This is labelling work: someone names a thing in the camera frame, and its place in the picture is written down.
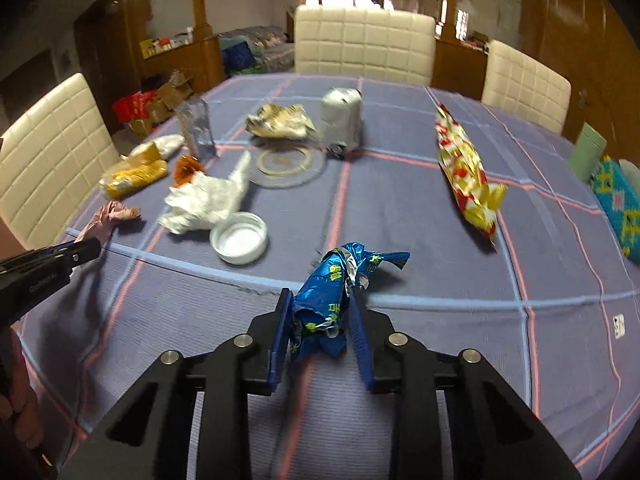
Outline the person left hand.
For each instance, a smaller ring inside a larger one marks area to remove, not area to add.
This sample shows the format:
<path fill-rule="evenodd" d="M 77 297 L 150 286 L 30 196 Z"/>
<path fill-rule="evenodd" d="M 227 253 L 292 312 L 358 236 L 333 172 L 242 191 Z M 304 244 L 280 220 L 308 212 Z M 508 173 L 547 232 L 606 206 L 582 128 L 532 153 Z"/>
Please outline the person left hand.
<path fill-rule="evenodd" d="M 8 373 L 10 380 L 9 392 L 1 396 L 1 420 L 13 431 L 18 442 L 33 450 L 43 439 L 38 398 L 29 383 L 20 338 L 12 328 L 6 328 L 1 341 L 9 349 L 10 356 L 9 364 L 1 362 L 1 369 Z"/>

